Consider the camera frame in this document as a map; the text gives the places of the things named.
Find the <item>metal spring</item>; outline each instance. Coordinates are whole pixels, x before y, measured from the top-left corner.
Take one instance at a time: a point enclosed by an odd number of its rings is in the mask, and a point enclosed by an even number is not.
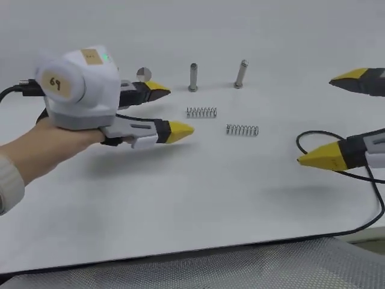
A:
[[[256,137],[259,133],[258,126],[254,125],[226,125],[226,134],[248,135]]]
[[[217,117],[216,107],[188,107],[186,110],[187,117]]]

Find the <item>hand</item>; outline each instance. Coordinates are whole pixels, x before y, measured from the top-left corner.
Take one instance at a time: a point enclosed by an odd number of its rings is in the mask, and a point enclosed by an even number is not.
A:
[[[104,139],[98,129],[68,131],[53,126],[47,117],[26,134],[1,146],[0,154],[12,161],[22,175],[24,184],[28,185],[53,170],[59,163]]]

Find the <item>sleeve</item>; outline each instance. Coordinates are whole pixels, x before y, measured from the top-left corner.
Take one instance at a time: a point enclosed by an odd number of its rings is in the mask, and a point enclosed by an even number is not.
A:
[[[0,215],[10,211],[24,197],[24,180],[13,163],[0,155]]]

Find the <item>metal pin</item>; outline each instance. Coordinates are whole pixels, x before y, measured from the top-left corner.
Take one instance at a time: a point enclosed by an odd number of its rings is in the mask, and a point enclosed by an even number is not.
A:
[[[235,89],[241,89],[243,86],[243,78],[245,77],[246,69],[248,66],[248,61],[243,59],[241,62],[241,66],[239,67],[238,76],[236,77],[236,81],[234,82]]]
[[[197,76],[198,76],[198,64],[191,63],[191,65],[190,65],[190,85],[188,86],[189,92],[196,92],[198,90]]]

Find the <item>black cable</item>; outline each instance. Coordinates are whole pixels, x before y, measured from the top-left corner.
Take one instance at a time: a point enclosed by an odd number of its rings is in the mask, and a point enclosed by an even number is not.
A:
[[[21,92],[22,91],[22,88],[21,86],[19,85],[14,85],[14,86],[11,86],[5,90],[3,90],[2,92],[0,92],[0,102],[2,102],[2,100],[7,96],[9,95],[11,92]]]
[[[305,137],[307,135],[312,135],[312,134],[329,135],[330,137],[335,137],[338,140],[343,140],[344,139],[343,137],[341,137],[341,136],[339,136],[337,134],[333,134],[332,132],[328,132],[328,131],[305,131],[305,132],[302,132],[297,137],[297,139],[295,140],[295,143],[297,144],[298,149],[300,151],[302,151],[303,154],[307,154],[307,151],[305,151],[305,149],[302,147],[302,145],[300,143],[300,140],[301,140],[301,138],[303,138],[303,137]],[[347,173],[347,172],[336,172],[336,173],[339,173],[340,175],[343,175],[343,176],[349,176],[350,178],[360,179],[362,181],[370,182],[372,184],[372,188],[373,188],[374,194],[375,194],[375,196],[376,196],[376,198],[378,200],[378,203],[380,203],[380,208],[381,208],[380,213],[378,213],[378,215],[375,216],[371,221],[369,221],[368,223],[365,223],[362,226],[359,226],[356,229],[349,230],[349,231],[343,231],[343,232],[339,232],[339,233],[330,233],[330,234],[317,235],[317,236],[313,236],[313,237],[325,238],[325,237],[334,237],[336,235],[350,235],[350,234],[362,231],[362,230],[372,226],[375,222],[377,222],[384,215],[384,213],[385,213],[385,204],[384,204],[383,198],[381,197],[381,193],[378,190],[377,183],[378,184],[385,184],[385,180],[375,179],[374,175],[372,173],[372,170],[370,169],[370,167],[368,165],[365,166],[365,169],[368,172],[368,175],[369,175],[368,178],[364,177],[364,176],[355,175],[353,173]]]

